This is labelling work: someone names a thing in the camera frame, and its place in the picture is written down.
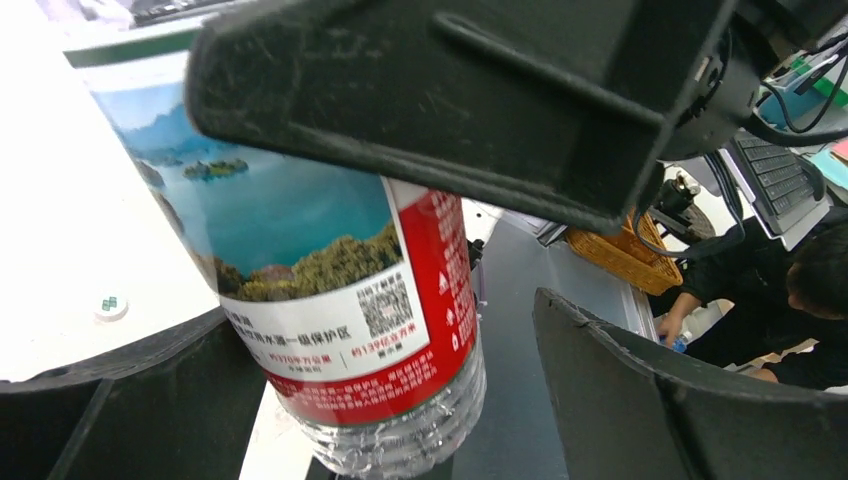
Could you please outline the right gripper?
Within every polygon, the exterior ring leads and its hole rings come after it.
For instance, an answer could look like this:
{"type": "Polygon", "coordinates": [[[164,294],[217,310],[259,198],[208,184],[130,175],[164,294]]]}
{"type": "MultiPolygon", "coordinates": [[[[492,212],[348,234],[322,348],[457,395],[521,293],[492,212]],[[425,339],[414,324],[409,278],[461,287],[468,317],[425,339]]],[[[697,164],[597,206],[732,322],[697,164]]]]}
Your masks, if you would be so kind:
{"type": "Polygon", "coordinates": [[[690,106],[659,158],[687,160],[720,148],[753,113],[760,82],[811,50],[847,15],[845,1],[740,1],[696,71],[690,106]]]}

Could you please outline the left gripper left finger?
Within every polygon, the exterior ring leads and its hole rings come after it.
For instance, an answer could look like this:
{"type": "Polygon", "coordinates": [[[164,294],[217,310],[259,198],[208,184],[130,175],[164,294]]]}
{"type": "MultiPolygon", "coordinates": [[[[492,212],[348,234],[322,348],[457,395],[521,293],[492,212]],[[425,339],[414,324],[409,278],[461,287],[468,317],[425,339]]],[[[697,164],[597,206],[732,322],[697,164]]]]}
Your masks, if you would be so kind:
{"type": "Polygon", "coordinates": [[[5,479],[235,479],[265,389],[214,309],[1,385],[5,479]]]}

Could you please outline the white printed bottle cap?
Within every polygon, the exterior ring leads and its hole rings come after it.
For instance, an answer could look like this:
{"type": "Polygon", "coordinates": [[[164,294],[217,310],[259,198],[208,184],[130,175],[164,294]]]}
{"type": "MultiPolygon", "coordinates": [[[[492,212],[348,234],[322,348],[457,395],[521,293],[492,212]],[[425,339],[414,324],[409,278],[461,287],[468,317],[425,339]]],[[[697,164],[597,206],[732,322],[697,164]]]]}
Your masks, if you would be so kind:
{"type": "Polygon", "coordinates": [[[122,320],[128,313],[130,302],[125,295],[103,291],[91,304],[93,318],[102,323],[122,320]]]}

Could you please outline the red-cap water bottle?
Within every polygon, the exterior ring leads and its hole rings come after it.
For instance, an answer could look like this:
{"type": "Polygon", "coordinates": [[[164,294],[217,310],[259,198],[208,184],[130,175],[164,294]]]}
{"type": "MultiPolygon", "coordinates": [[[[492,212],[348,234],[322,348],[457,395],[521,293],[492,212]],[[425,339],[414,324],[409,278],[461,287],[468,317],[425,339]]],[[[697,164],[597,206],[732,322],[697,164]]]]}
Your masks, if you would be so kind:
{"type": "Polygon", "coordinates": [[[77,71],[315,456],[359,479],[445,462],[486,392],[459,197],[207,138],[186,61],[77,71]]]}

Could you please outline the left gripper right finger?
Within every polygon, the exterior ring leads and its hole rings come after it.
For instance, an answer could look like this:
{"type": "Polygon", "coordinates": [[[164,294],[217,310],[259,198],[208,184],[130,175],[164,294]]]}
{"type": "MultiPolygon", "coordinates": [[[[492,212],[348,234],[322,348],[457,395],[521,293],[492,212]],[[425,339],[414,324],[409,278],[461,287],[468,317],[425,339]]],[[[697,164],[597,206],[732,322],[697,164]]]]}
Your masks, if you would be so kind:
{"type": "Polygon", "coordinates": [[[573,479],[843,479],[847,399],[729,372],[536,291],[534,328],[573,479]]]}

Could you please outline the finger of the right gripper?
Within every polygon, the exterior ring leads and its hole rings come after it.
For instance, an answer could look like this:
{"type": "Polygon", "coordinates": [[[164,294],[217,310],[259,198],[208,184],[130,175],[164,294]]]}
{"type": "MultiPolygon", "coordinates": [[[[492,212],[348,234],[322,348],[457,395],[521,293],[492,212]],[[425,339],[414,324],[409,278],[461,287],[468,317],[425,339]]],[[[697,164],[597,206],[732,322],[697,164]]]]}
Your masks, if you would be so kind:
{"type": "Polygon", "coordinates": [[[616,229],[731,1],[256,1],[207,21],[203,134],[616,229]]]}

